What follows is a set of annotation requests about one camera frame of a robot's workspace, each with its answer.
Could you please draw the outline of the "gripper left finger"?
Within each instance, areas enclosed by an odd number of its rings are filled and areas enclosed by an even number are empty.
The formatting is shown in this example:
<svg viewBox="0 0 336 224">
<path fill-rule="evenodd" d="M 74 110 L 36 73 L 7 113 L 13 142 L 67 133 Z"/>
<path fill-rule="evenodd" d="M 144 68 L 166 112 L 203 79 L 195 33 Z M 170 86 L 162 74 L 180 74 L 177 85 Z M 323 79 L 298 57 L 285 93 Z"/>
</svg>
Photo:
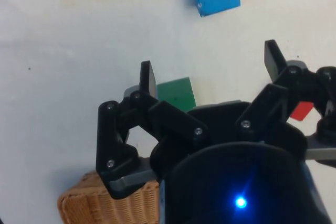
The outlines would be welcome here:
<svg viewBox="0 0 336 224">
<path fill-rule="evenodd" d="M 158 142 L 150 157 L 140 157 L 127 144 L 137 126 Z M 206 124 L 157 99 L 152 65 L 143 61 L 139 85 L 121 102 L 107 101 L 98 108 L 96 171 L 111 197 L 123 199 L 149 181 L 160 182 L 180 161 L 205 147 L 208 137 Z"/>
</svg>

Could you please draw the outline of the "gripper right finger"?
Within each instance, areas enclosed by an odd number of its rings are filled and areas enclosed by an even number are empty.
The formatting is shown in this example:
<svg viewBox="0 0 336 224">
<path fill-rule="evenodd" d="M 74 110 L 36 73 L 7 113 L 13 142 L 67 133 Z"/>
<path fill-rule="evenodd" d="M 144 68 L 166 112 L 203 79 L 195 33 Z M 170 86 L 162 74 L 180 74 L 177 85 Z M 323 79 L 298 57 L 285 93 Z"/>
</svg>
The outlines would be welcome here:
<svg viewBox="0 0 336 224">
<path fill-rule="evenodd" d="M 286 61 L 275 40 L 265 41 L 264 63 L 271 83 L 238 118 L 236 125 L 242 138 L 279 138 L 283 148 L 299 158 L 335 167 L 335 67 L 311 72 L 302 61 Z M 310 136 L 290 132 L 287 124 L 305 102 L 321 116 Z"/>
</svg>

